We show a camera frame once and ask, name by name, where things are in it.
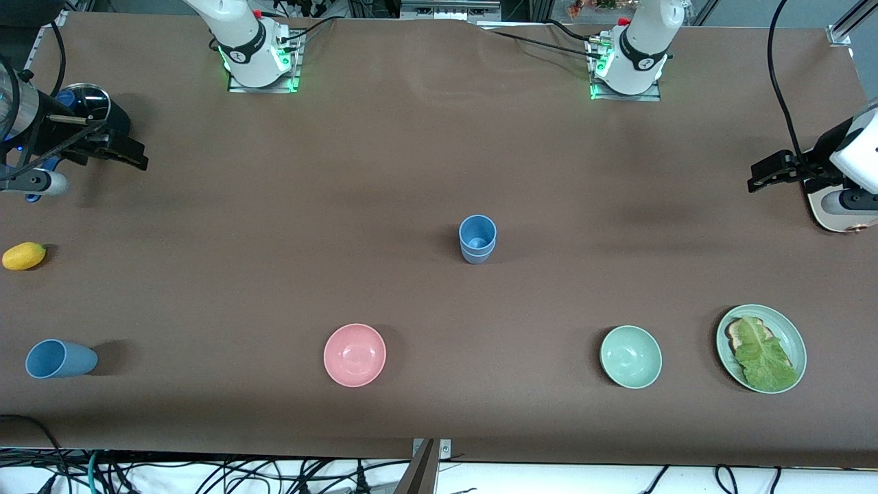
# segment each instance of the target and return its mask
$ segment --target cable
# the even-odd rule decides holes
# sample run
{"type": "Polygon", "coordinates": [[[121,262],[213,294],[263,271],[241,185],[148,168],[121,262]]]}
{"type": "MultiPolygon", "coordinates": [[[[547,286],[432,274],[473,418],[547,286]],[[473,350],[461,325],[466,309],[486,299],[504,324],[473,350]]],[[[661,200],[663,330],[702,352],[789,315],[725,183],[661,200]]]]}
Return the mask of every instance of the cable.
{"type": "Polygon", "coordinates": [[[259,477],[247,478],[245,476],[233,479],[232,482],[238,481],[238,483],[235,484],[234,487],[232,487],[231,489],[227,490],[226,494],[232,494],[232,492],[234,492],[235,489],[237,489],[242,483],[244,483],[247,480],[258,480],[259,482],[264,483],[266,491],[269,494],[271,494],[271,483],[269,483],[269,481],[265,480],[264,478],[259,478],[259,477]]]}
{"type": "Polygon", "coordinates": [[[729,467],[729,465],[723,465],[722,463],[716,465],[714,467],[714,478],[716,479],[716,483],[719,484],[719,488],[722,489],[725,494],[738,494],[738,482],[735,481],[735,474],[731,473],[731,467],[729,467]],[[725,471],[729,472],[729,478],[731,479],[731,490],[728,490],[723,481],[719,479],[719,469],[725,469],[725,471]]]}
{"type": "Polygon", "coordinates": [[[649,489],[644,490],[641,494],[652,494],[652,492],[656,489],[656,486],[659,485],[659,480],[661,480],[661,477],[670,467],[671,465],[665,465],[664,467],[662,467],[658,475],[656,475],[655,478],[652,479],[652,483],[650,484],[649,489]]]}
{"type": "Polygon", "coordinates": [[[18,118],[18,107],[21,105],[21,88],[18,87],[18,76],[16,75],[15,69],[12,68],[12,65],[2,54],[0,54],[0,65],[3,65],[7,77],[10,78],[10,86],[12,88],[12,94],[10,97],[10,107],[12,110],[9,113],[9,122],[6,124],[3,132],[0,132],[0,143],[3,143],[3,141],[6,140],[6,137],[12,132],[12,128],[15,127],[15,119],[18,118]]]}
{"type": "Polygon", "coordinates": [[[91,494],[97,494],[97,488],[95,488],[95,460],[97,459],[97,451],[91,454],[91,458],[89,458],[89,489],[91,489],[91,494]]]}
{"type": "Polygon", "coordinates": [[[579,51],[579,50],[574,50],[574,49],[572,49],[572,48],[560,47],[560,46],[558,46],[558,45],[552,45],[552,44],[550,44],[550,43],[543,43],[542,41],[531,40],[530,38],[523,38],[523,37],[521,37],[521,36],[516,36],[516,35],[514,35],[514,34],[501,33],[500,31],[496,31],[496,30],[493,30],[493,29],[491,30],[491,33],[499,34],[500,36],[506,36],[507,38],[512,38],[513,40],[519,40],[519,41],[525,41],[525,42],[528,42],[528,43],[533,43],[533,44],[535,44],[535,45],[539,45],[539,46],[541,46],[541,47],[554,48],[554,49],[556,49],[556,50],[561,50],[561,51],[563,51],[563,52],[572,53],[572,54],[581,54],[582,56],[585,56],[585,57],[588,57],[588,58],[601,58],[601,56],[600,56],[599,54],[595,54],[595,53],[587,53],[587,52],[583,52],[583,51],[579,51]]]}
{"type": "Polygon", "coordinates": [[[802,148],[799,147],[799,138],[795,135],[793,117],[789,114],[787,102],[783,99],[781,87],[777,84],[777,76],[774,74],[774,31],[777,29],[777,19],[781,16],[781,11],[783,11],[783,7],[786,4],[787,0],[781,0],[777,5],[777,10],[774,11],[774,17],[771,19],[771,25],[768,27],[768,76],[771,77],[771,85],[774,88],[774,95],[777,97],[777,102],[781,104],[783,119],[787,121],[787,130],[789,131],[789,138],[793,142],[795,157],[796,159],[801,159],[802,148]]]}
{"type": "Polygon", "coordinates": [[[363,0],[350,0],[350,1],[351,1],[351,2],[356,2],[356,3],[360,4],[360,5],[362,5],[362,6],[363,6],[363,12],[364,12],[368,17],[375,18],[375,14],[372,13],[372,11],[369,9],[369,7],[371,7],[372,5],[375,4],[374,1],[371,2],[371,3],[369,3],[369,4],[367,4],[367,3],[364,2],[363,0]]]}
{"type": "Polygon", "coordinates": [[[783,473],[783,468],[774,468],[777,469],[777,473],[774,475],[774,480],[771,482],[771,489],[768,491],[768,494],[774,494],[774,489],[777,487],[777,483],[781,481],[781,473],[783,473]]]}
{"type": "Polygon", "coordinates": [[[372,494],[372,489],[366,481],[366,474],[363,472],[363,460],[356,461],[356,488],[354,494],[372,494]]]}
{"type": "Polygon", "coordinates": [[[292,487],[287,491],[287,494],[307,492],[308,482],[314,479],[314,476],[317,474],[317,472],[319,472],[331,462],[332,460],[319,460],[314,463],[314,465],[306,469],[305,476],[300,477],[299,481],[292,485],[292,487]]]}
{"type": "Polygon", "coordinates": [[[119,478],[119,481],[124,485],[129,492],[134,492],[134,485],[128,480],[128,477],[125,475],[125,472],[122,471],[122,468],[115,461],[112,464],[113,469],[116,471],[116,477],[119,478]]]}
{"type": "Polygon", "coordinates": [[[54,448],[55,454],[58,455],[58,460],[61,463],[61,468],[58,469],[59,473],[61,473],[62,475],[67,477],[68,492],[72,493],[73,492],[73,481],[71,481],[70,477],[69,477],[70,473],[69,473],[69,469],[67,466],[67,460],[65,460],[64,455],[61,454],[61,445],[58,443],[58,440],[55,438],[55,436],[52,435],[52,433],[48,430],[48,428],[46,428],[46,426],[43,425],[42,422],[40,422],[36,418],[27,417],[26,415],[16,415],[14,413],[4,413],[4,414],[0,415],[0,419],[3,419],[3,420],[5,420],[5,419],[23,420],[29,424],[36,425],[43,432],[43,434],[46,435],[46,439],[48,439],[49,442],[52,443],[52,447],[54,448]]]}
{"type": "Polygon", "coordinates": [[[305,31],[303,31],[303,32],[301,32],[301,33],[299,33],[299,34],[293,34],[292,36],[289,36],[289,37],[287,37],[287,38],[281,38],[281,39],[280,39],[280,42],[281,42],[281,43],[285,43],[285,42],[287,42],[287,41],[292,41],[292,40],[295,40],[296,38],[300,38],[300,37],[302,37],[302,36],[305,36],[306,34],[310,33],[310,32],[313,31],[314,29],[317,29],[317,27],[319,27],[321,24],[323,24],[323,23],[325,23],[325,22],[329,22],[330,20],[333,20],[333,19],[338,19],[338,18],[344,18],[344,16],[331,16],[331,17],[327,17],[327,18],[325,18],[325,19],[322,19],[322,20],[321,20],[320,22],[318,22],[317,24],[311,25],[310,27],[308,27],[307,29],[305,29],[305,31]]]}
{"type": "MultiPolygon", "coordinates": [[[[207,478],[201,483],[201,485],[199,485],[198,488],[195,489],[195,494],[199,494],[199,493],[201,492],[201,490],[204,489],[204,487],[207,485],[207,483],[211,481],[211,479],[213,478],[213,476],[217,475],[220,471],[225,470],[225,469],[226,469],[226,464],[227,464],[227,463],[228,463],[228,460],[223,461],[222,465],[220,465],[219,468],[215,469],[215,470],[213,471],[213,473],[211,473],[209,476],[207,476],[207,478]]],[[[213,487],[216,486],[216,484],[218,484],[218,483],[220,483],[221,481],[225,480],[227,476],[228,476],[228,473],[223,473],[223,475],[222,475],[219,479],[217,479],[216,482],[214,482],[213,484],[211,484],[211,486],[208,487],[207,490],[205,490],[205,493],[206,493],[206,492],[210,492],[211,489],[213,489],[213,487]]]]}
{"type": "Polygon", "coordinates": [[[347,476],[344,476],[344,477],[342,477],[342,478],[339,478],[339,479],[336,480],[335,482],[333,482],[333,483],[329,484],[328,486],[324,487],[323,490],[321,490],[318,494],[326,494],[326,493],[329,492],[333,487],[335,487],[337,484],[342,483],[342,482],[344,482],[344,481],[346,481],[346,480],[349,480],[352,476],[355,476],[355,475],[357,475],[357,474],[359,474],[359,473],[365,472],[366,470],[379,469],[379,468],[381,468],[381,467],[389,467],[389,466],[391,466],[391,465],[400,465],[400,464],[402,464],[402,463],[409,463],[409,462],[410,462],[409,460],[388,461],[387,463],[379,463],[379,464],[377,464],[377,465],[370,465],[370,466],[368,466],[368,467],[364,467],[364,468],[362,468],[362,469],[357,469],[356,472],[353,472],[353,473],[351,473],[350,475],[347,475],[347,476]]]}
{"type": "Polygon", "coordinates": [[[64,83],[64,73],[67,71],[67,50],[64,49],[64,40],[61,38],[61,30],[58,25],[52,21],[52,31],[55,33],[55,40],[58,41],[58,51],[61,53],[61,63],[58,65],[58,77],[55,79],[55,86],[49,96],[54,98],[61,90],[61,84],[64,83]]]}
{"type": "Polygon", "coordinates": [[[515,13],[518,12],[518,9],[520,9],[522,5],[524,5],[524,0],[519,0],[518,4],[513,8],[512,11],[509,12],[509,15],[506,16],[506,20],[509,21],[509,19],[511,19],[512,16],[514,16],[515,13]]]}
{"type": "Polygon", "coordinates": [[[557,27],[561,31],[564,31],[564,34],[566,34],[567,36],[570,36],[571,38],[573,38],[575,40],[588,41],[589,36],[583,36],[581,34],[574,33],[570,29],[567,29],[566,25],[561,24],[560,22],[558,22],[557,20],[555,20],[553,18],[548,19],[548,20],[544,20],[543,24],[554,25],[555,27],[557,27]]]}

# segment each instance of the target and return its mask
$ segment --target table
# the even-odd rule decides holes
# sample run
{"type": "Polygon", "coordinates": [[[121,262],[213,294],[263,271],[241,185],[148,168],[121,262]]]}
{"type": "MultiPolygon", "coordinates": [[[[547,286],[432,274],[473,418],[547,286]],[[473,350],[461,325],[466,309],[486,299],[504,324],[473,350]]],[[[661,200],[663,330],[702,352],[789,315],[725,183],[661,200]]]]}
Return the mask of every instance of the table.
{"type": "MultiPolygon", "coordinates": [[[[553,29],[515,32],[576,47],[553,29]]],[[[0,409],[63,446],[405,457],[443,437],[469,460],[878,459],[874,233],[824,233],[794,185],[746,191],[788,146],[766,30],[682,29],[657,104],[592,101],[581,59],[457,21],[332,24],[285,96],[226,93],[199,18],[74,13],[63,33],[66,82],[105,87],[150,157],[63,165],[71,192],[36,205],[0,197],[5,244],[54,245],[0,273],[0,409]],[[473,213],[499,229],[485,265],[457,247],[473,213]],[[719,317],[747,302],[803,334],[786,394],[747,391],[716,357],[719,317]],[[351,322],[388,346],[362,389],[321,363],[351,322]],[[661,345],[648,389],[601,371],[626,323],[661,345]],[[97,375],[29,378],[50,337],[95,347],[97,375]]],[[[864,102],[823,32],[782,30],[776,53],[806,145],[864,102]]],[[[56,63],[44,43],[39,87],[56,63]]]]}

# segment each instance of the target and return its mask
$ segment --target black cable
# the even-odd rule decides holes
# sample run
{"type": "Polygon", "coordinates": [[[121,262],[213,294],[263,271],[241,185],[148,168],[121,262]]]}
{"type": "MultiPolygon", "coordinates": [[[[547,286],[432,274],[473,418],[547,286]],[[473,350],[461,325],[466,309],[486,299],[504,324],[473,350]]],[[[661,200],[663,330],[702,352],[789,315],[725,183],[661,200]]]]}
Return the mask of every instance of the black cable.
{"type": "Polygon", "coordinates": [[[671,465],[665,465],[664,467],[662,467],[658,475],[656,475],[655,478],[652,479],[652,483],[650,484],[649,489],[644,490],[642,494],[652,494],[652,492],[656,489],[656,486],[659,485],[659,480],[661,480],[661,477],[670,467],[671,465]]]}
{"type": "Polygon", "coordinates": [[[0,54],[0,65],[3,65],[7,77],[10,78],[10,86],[12,88],[12,94],[10,95],[11,111],[9,113],[9,123],[6,124],[3,132],[0,132],[0,144],[2,144],[10,132],[12,132],[12,128],[15,127],[15,119],[18,118],[18,107],[21,105],[21,88],[18,87],[18,76],[16,75],[15,69],[12,68],[12,65],[2,54],[0,54]]]}
{"type": "MultiPolygon", "coordinates": [[[[13,82],[13,85],[12,85],[13,87],[18,87],[18,85],[15,84],[17,82],[16,80],[13,79],[12,82],[13,82]]],[[[55,436],[52,435],[52,433],[48,430],[48,428],[46,428],[46,426],[43,425],[43,423],[40,422],[39,420],[37,420],[36,418],[27,417],[26,415],[16,415],[14,413],[4,413],[4,414],[0,415],[0,419],[22,420],[22,421],[25,421],[31,425],[36,425],[43,432],[43,434],[46,435],[46,439],[48,439],[49,442],[52,443],[52,447],[54,448],[55,453],[58,455],[58,460],[61,462],[61,469],[58,470],[58,473],[67,477],[68,492],[73,492],[73,481],[71,481],[70,477],[69,477],[70,473],[69,473],[69,469],[67,467],[67,460],[65,460],[64,455],[61,454],[61,445],[58,443],[58,440],[55,438],[55,436]]]]}
{"type": "Polygon", "coordinates": [[[589,36],[583,36],[581,34],[574,33],[570,29],[567,29],[566,25],[561,24],[560,22],[558,22],[557,20],[555,20],[553,18],[548,19],[548,20],[544,20],[543,24],[554,25],[555,27],[557,27],[561,31],[564,31],[564,34],[566,34],[567,36],[570,36],[571,38],[573,38],[575,40],[588,41],[589,36]]]}
{"type": "Polygon", "coordinates": [[[116,472],[116,477],[119,478],[119,481],[121,482],[121,484],[122,484],[126,489],[128,489],[129,492],[133,492],[133,491],[134,491],[134,486],[133,486],[133,484],[131,484],[131,482],[128,480],[128,477],[125,475],[125,472],[122,471],[122,468],[119,466],[119,464],[116,463],[116,462],[114,461],[114,462],[112,463],[112,467],[113,467],[113,470],[115,470],[115,472],[116,472]]]}
{"type": "Polygon", "coordinates": [[[237,488],[238,488],[238,487],[239,487],[239,486],[240,486],[245,480],[255,480],[255,479],[259,479],[259,480],[262,480],[262,481],[265,482],[265,483],[268,483],[268,481],[265,480],[264,478],[258,477],[259,475],[261,475],[261,474],[259,474],[259,470],[262,469],[263,467],[266,467],[266,466],[270,465],[271,463],[276,463],[276,462],[277,462],[277,460],[269,460],[269,461],[266,461],[266,462],[263,463],[262,465],[256,467],[256,469],[253,470],[252,472],[247,473],[245,476],[238,477],[238,478],[236,478],[236,479],[232,479],[232,482],[234,482],[235,480],[237,480],[238,483],[237,483],[234,487],[232,487],[231,484],[229,484],[229,487],[231,487],[231,489],[229,489],[229,490],[226,490],[226,487],[223,487],[223,491],[224,491],[226,494],[231,494],[231,493],[232,493],[235,489],[237,489],[237,488]]]}
{"type": "Polygon", "coordinates": [[[329,484],[328,486],[326,486],[325,488],[323,488],[323,490],[321,490],[318,494],[326,494],[327,492],[329,492],[333,487],[335,487],[335,486],[338,485],[339,483],[342,483],[342,482],[344,482],[344,481],[346,481],[346,480],[349,480],[352,476],[355,476],[355,475],[357,475],[357,474],[359,474],[359,473],[361,473],[361,472],[365,472],[366,470],[378,469],[378,468],[381,468],[381,467],[389,467],[389,466],[391,466],[391,465],[400,465],[400,464],[402,464],[402,463],[409,463],[409,460],[388,461],[388,462],[386,462],[386,463],[378,463],[378,464],[376,464],[376,465],[370,465],[370,466],[368,466],[368,467],[364,467],[363,469],[358,469],[356,472],[353,472],[353,473],[351,473],[350,475],[346,475],[346,476],[344,476],[344,477],[342,477],[342,478],[339,478],[339,479],[336,480],[335,482],[329,484]]]}
{"type": "Polygon", "coordinates": [[[529,38],[523,38],[523,37],[521,37],[521,36],[516,36],[516,35],[514,35],[514,34],[501,33],[500,31],[497,31],[497,30],[494,30],[494,29],[491,30],[491,33],[499,34],[500,36],[506,36],[507,38],[512,38],[513,40],[519,40],[519,41],[525,41],[525,42],[528,42],[528,43],[533,43],[533,44],[535,44],[535,45],[539,45],[539,46],[541,46],[541,47],[554,48],[554,49],[556,49],[556,50],[561,50],[561,51],[563,51],[563,52],[567,52],[567,53],[581,54],[581,55],[583,55],[583,56],[585,56],[585,57],[588,57],[588,58],[601,58],[601,56],[600,56],[599,54],[588,53],[588,52],[584,52],[584,51],[580,51],[580,50],[574,50],[574,49],[572,49],[572,48],[560,47],[560,46],[558,46],[558,45],[552,45],[552,44],[550,44],[550,43],[543,43],[542,41],[531,40],[531,39],[529,39],[529,38]]]}
{"type": "MultiPolygon", "coordinates": [[[[257,460],[248,460],[248,461],[245,461],[241,466],[243,467],[244,465],[247,465],[247,464],[249,464],[249,463],[253,463],[253,462],[255,462],[255,461],[257,461],[257,460]]],[[[258,473],[259,469],[261,469],[262,467],[265,467],[266,465],[268,465],[268,464],[271,463],[271,462],[272,462],[272,461],[266,461],[265,463],[263,463],[263,464],[260,465],[259,467],[256,467],[256,469],[254,469],[254,470],[248,470],[246,476],[261,475],[261,474],[258,473]]],[[[223,483],[224,483],[224,482],[228,479],[228,476],[232,475],[232,474],[235,472],[235,470],[232,469],[231,462],[229,462],[229,464],[227,464],[227,465],[224,464],[224,465],[223,465],[222,467],[220,467],[220,468],[223,469],[223,470],[230,469],[230,471],[228,471],[228,472],[224,472],[223,475],[222,475],[220,478],[218,478],[218,479],[216,480],[216,482],[212,483],[211,486],[208,487],[208,488],[205,490],[205,494],[206,494],[207,492],[210,492],[210,491],[211,491],[214,487],[216,487],[220,482],[223,482],[223,483]]],[[[201,487],[199,487],[198,490],[196,490],[196,494],[198,494],[198,493],[201,491],[201,488],[204,487],[204,485],[207,483],[207,481],[210,480],[210,478],[213,477],[213,476],[216,475],[216,474],[217,474],[217,471],[214,471],[214,472],[211,474],[210,477],[207,477],[207,479],[204,481],[204,483],[201,484],[201,487]]]]}
{"type": "Polygon", "coordinates": [[[220,465],[219,468],[215,469],[213,471],[213,473],[211,473],[209,476],[207,476],[207,478],[201,483],[201,485],[199,485],[198,488],[195,489],[195,494],[198,494],[199,492],[201,492],[201,490],[204,489],[204,487],[207,485],[207,483],[211,481],[213,476],[217,475],[221,470],[225,469],[225,467],[226,467],[226,463],[223,461],[223,464],[220,465]]]}
{"type": "Polygon", "coordinates": [[[284,476],[280,473],[280,467],[278,467],[277,465],[277,460],[274,460],[272,463],[275,466],[275,471],[277,472],[277,483],[279,484],[277,486],[277,494],[284,494],[284,476]]]}
{"type": "Polygon", "coordinates": [[[774,31],[777,29],[777,19],[781,16],[783,6],[786,4],[787,0],[781,0],[781,2],[777,5],[777,10],[774,11],[774,17],[771,19],[771,25],[768,27],[768,76],[771,77],[771,85],[774,88],[774,95],[777,97],[777,102],[781,104],[783,118],[787,121],[787,130],[789,131],[790,140],[793,141],[793,151],[795,152],[795,157],[797,159],[801,159],[802,148],[799,147],[799,138],[795,135],[795,128],[793,127],[793,117],[789,114],[787,102],[783,99],[781,87],[777,84],[777,76],[774,74],[774,31]]]}
{"type": "Polygon", "coordinates": [[[512,17],[514,17],[515,13],[518,12],[518,9],[520,9],[522,5],[524,5],[524,0],[519,0],[518,4],[512,9],[512,11],[509,12],[509,15],[506,16],[506,21],[509,21],[512,17]]]}
{"type": "Polygon", "coordinates": [[[281,38],[281,39],[280,39],[280,42],[281,42],[281,43],[285,43],[285,42],[287,42],[287,41],[295,40],[296,38],[301,38],[302,36],[305,36],[306,34],[310,33],[310,32],[313,31],[314,29],[317,29],[318,27],[320,27],[321,24],[323,24],[323,23],[325,23],[325,22],[329,22],[330,20],[333,20],[333,19],[338,19],[338,18],[344,18],[344,16],[330,16],[330,17],[327,17],[327,18],[325,18],[325,19],[322,19],[322,20],[321,20],[320,22],[318,22],[317,24],[311,25],[310,27],[308,27],[307,29],[305,29],[305,31],[303,31],[303,32],[301,32],[301,33],[299,33],[299,34],[293,34],[292,36],[289,36],[289,37],[287,37],[287,38],[281,38]]]}
{"type": "MultiPolygon", "coordinates": [[[[104,480],[104,473],[95,466],[95,475],[101,477],[101,480],[104,480]]],[[[112,469],[110,465],[107,465],[107,473],[106,473],[106,482],[102,482],[107,489],[109,494],[116,494],[116,485],[112,481],[112,469]]]]}
{"type": "Polygon", "coordinates": [[[716,483],[719,484],[719,488],[722,489],[725,494],[738,494],[738,482],[735,481],[735,474],[731,473],[731,467],[729,467],[729,465],[723,465],[722,463],[716,465],[714,467],[714,478],[716,479],[716,483]],[[731,479],[731,490],[726,488],[723,481],[719,479],[719,469],[725,469],[725,471],[729,472],[729,478],[731,479]]]}
{"type": "Polygon", "coordinates": [[[371,10],[369,10],[369,8],[368,8],[368,7],[371,7],[372,5],[375,4],[374,1],[371,2],[370,4],[367,4],[367,3],[364,2],[363,0],[350,0],[350,2],[355,2],[355,3],[357,3],[357,4],[362,5],[362,6],[363,6],[363,12],[366,14],[366,16],[367,16],[367,17],[375,18],[375,14],[374,14],[371,10]]]}
{"type": "Polygon", "coordinates": [[[366,474],[363,472],[363,460],[356,461],[356,487],[354,494],[372,494],[372,489],[366,481],[366,474]]]}
{"type": "Polygon", "coordinates": [[[296,494],[306,490],[308,482],[314,479],[317,472],[321,471],[331,462],[332,460],[319,460],[311,467],[308,467],[305,470],[305,476],[302,476],[297,482],[293,483],[292,487],[287,491],[287,494],[296,494]]]}
{"type": "Polygon", "coordinates": [[[61,90],[61,85],[64,83],[64,73],[67,72],[67,50],[64,49],[64,39],[61,38],[61,30],[58,29],[58,25],[54,21],[52,21],[52,31],[55,33],[55,40],[58,41],[58,51],[61,53],[58,77],[55,78],[55,86],[52,88],[52,92],[49,93],[49,96],[54,98],[58,95],[58,91],[61,90]]]}
{"type": "Polygon", "coordinates": [[[259,477],[250,477],[250,478],[247,478],[246,476],[243,476],[243,477],[240,477],[240,478],[232,479],[232,482],[234,482],[234,481],[238,481],[238,483],[236,483],[236,484],[234,485],[234,487],[232,487],[232,484],[230,483],[230,484],[229,484],[229,487],[232,487],[232,488],[229,489],[229,490],[227,490],[227,491],[226,491],[226,494],[232,494],[232,492],[234,492],[235,489],[237,489],[242,483],[244,483],[244,482],[247,481],[247,480],[258,480],[259,482],[264,483],[264,484],[265,484],[265,489],[266,489],[266,491],[267,491],[269,494],[271,494],[271,483],[269,483],[269,481],[265,480],[264,478],[259,478],[259,477]]]}
{"type": "Polygon", "coordinates": [[[774,489],[777,487],[777,483],[781,481],[781,473],[783,473],[783,468],[774,468],[777,469],[777,473],[774,474],[774,480],[771,482],[771,489],[768,491],[768,494],[774,494],[774,489]]]}

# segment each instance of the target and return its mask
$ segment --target white floor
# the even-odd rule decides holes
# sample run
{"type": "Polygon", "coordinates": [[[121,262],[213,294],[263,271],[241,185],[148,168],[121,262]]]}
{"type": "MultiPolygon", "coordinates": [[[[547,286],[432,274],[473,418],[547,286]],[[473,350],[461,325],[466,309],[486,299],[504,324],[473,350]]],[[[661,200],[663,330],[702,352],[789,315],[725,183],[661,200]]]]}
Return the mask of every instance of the white floor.
{"type": "MultiPolygon", "coordinates": [[[[364,465],[382,461],[367,461],[364,465]]],[[[285,475],[299,472],[298,461],[280,462],[285,475]]],[[[371,486],[395,483],[406,465],[373,469],[366,473],[371,486]]],[[[324,476],[347,475],[356,469],[356,462],[336,461],[320,472],[324,476]]],[[[140,494],[193,494],[215,467],[191,465],[177,469],[143,467],[134,470],[129,480],[140,494]]],[[[471,490],[474,494],[534,494],[534,493],[582,493],[582,494],[639,494],[649,487],[660,467],[588,466],[588,465],[532,465],[492,463],[444,463],[441,467],[436,494],[460,494],[471,490]]],[[[264,470],[274,475],[274,467],[264,470]]],[[[740,494],[768,493],[774,478],[773,469],[735,468],[740,494]]],[[[0,469],[0,494],[33,494],[50,477],[42,469],[0,469]]],[[[723,474],[723,479],[730,486],[723,474]]],[[[309,483],[314,494],[320,492],[329,481],[309,483]]],[[[89,494],[79,484],[76,494],[89,494]]],[[[330,493],[342,494],[352,488],[353,482],[336,485],[330,493]]],[[[270,486],[270,493],[279,492],[277,482],[270,486]]],[[[210,491],[221,494],[222,483],[210,491]]],[[[56,480],[53,494],[67,492],[67,485],[56,480]]],[[[245,482],[236,489],[238,494],[266,494],[269,486],[262,482],[245,482]]],[[[661,479],[653,494],[689,493],[723,494],[709,467],[671,467],[661,479]]],[[[776,494],[826,494],[878,492],[878,473],[867,471],[784,469],[776,494]]]]}

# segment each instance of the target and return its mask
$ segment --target tipped-over blue cup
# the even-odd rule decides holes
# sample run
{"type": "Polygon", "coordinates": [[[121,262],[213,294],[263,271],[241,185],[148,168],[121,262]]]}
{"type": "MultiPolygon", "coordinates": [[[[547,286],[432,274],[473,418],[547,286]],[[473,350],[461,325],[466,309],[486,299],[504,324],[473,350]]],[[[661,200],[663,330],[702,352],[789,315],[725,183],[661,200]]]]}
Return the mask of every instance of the tipped-over blue cup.
{"type": "Polygon", "coordinates": [[[25,369],[31,377],[73,377],[94,370],[97,353],[94,350],[59,339],[44,339],[34,345],[25,359],[25,369]]]}
{"type": "Polygon", "coordinates": [[[460,223],[457,235],[460,237],[460,251],[471,265],[487,261],[497,244],[497,226],[482,214],[474,214],[460,223]]]}

